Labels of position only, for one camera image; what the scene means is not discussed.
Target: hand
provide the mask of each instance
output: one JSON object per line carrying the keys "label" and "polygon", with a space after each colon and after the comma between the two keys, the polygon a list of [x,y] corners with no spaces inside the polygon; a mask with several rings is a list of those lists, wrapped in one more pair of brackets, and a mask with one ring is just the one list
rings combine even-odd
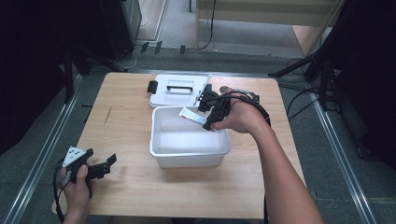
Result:
{"label": "hand", "polygon": [[[241,93],[232,93],[235,96],[242,96]],[[253,105],[242,102],[238,99],[231,99],[231,111],[227,118],[211,125],[212,129],[232,129],[238,133],[255,133],[262,127],[268,127],[264,117]]]}
{"label": "hand", "polygon": [[[67,200],[67,215],[64,223],[84,223],[90,213],[91,201],[85,178],[88,174],[88,167],[82,165],[77,173],[76,184],[68,183],[64,188],[64,195]],[[62,177],[65,178],[66,169],[62,169]],[[94,181],[90,180],[92,191],[94,190]]]}

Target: white plastic bin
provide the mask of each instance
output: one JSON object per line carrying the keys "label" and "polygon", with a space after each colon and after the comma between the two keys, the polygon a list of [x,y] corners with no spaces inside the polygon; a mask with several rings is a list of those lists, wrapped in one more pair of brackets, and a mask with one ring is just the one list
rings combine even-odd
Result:
{"label": "white plastic bin", "polygon": [[[220,165],[231,148],[227,130],[209,132],[180,117],[182,108],[158,106],[153,110],[150,153],[162,168]],[[208,116],[196,107],[188,109]]]}

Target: white plastic box lid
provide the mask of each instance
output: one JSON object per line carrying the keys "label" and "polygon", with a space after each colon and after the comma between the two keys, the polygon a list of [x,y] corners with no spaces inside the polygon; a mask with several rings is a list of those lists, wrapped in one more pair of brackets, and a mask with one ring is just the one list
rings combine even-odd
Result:
{"label": "white plastic box lid", "polygon": [[197,99],[209,79],[209,76],[159,74],[155,78],[158,82],[157,90],[151,94],[149,104],[153,108],[170,105],[198,106]]}

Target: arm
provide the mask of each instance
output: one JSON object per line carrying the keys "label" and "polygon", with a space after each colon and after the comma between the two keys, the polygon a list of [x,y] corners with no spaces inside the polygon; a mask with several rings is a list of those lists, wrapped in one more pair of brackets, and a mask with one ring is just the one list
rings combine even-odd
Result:
{"label": "arm", "polygon": [[[66,170],[62,169],[63,177],[65,177]],[[88,167],[82,165],[77,174],[76,184],[68,183],[64,188],[64,195],[67,200],[67,215],[64,223],[84,223],[91,209],[90,193],[85,183],[85,177],[88,174]],[[91,182],[92,189],[94,189],[94,182]]]}
{"label": "arm", "polygon": [[323,223],[320,213],[279,144],[275,132],[252,105],[232,100],[229,116],[213,129],[250,133],[257,143],[271,223]]}

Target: person's left hand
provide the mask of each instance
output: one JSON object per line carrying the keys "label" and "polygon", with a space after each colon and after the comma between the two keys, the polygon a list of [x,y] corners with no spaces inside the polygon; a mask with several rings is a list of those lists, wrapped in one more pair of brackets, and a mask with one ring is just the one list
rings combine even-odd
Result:
{"label": "person's left hand", "polygon": [[[88,174],[88,167],[82,165],[77,173],[76,184],[68,183],[64,188],[64,195],[67,200],[67,215],[64,223],[84,223],[85,218],[91,210],[90,193],[88,191],[85,178]],[[66,169],[62,169],[63,179],[66,177]],[[91,180],[92,191],[94,190],[94,181]]]}

